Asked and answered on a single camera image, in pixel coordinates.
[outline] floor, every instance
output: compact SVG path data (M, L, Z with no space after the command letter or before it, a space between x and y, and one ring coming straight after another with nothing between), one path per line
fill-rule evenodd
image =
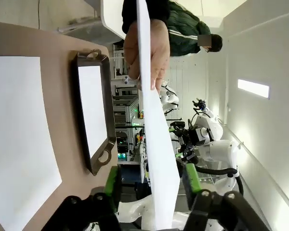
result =
M98 17L84 0L0 0L3 23L54 31L83 17Z

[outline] white paper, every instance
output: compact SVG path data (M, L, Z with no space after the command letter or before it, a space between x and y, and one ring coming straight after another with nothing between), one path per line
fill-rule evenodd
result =
M78 73L82 111L90 158L92 158L107 138L101 68L100 66L82 66L78 68Z
M44 108L39 57L0 57L0 224L20 231L61 176Z
M137 1L137 25L144 128L156 230L171 229L180 177L158 92L150 89L150 19L144 0Z

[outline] ceiling light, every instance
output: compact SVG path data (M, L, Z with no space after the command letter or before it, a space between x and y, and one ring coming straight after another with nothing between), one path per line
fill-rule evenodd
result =
M260 95L262 97L269 98L269 92L270 92L269 86L238 79L237 87L242 90L246 90L251 93Z

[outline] dark green puffer jacket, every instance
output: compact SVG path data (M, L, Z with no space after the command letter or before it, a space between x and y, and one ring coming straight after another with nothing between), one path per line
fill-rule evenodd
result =
M210 35L209 27L187 9L169 1L170 16L167 28L170 40L170 56L198 53L198 35Z

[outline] brown table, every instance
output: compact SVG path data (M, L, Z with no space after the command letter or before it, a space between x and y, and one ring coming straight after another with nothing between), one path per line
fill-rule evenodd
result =
M92 188L104 186L111 166L117 164L117 146L108 165L97 176L86 169L76 122L72 112L68 65L77 51L106 47L80 39L23 26L0 23L0 56L39 56L43 97L53 150L62 178L61 185L26 225L24 230L40 230L69 195L85 199Z

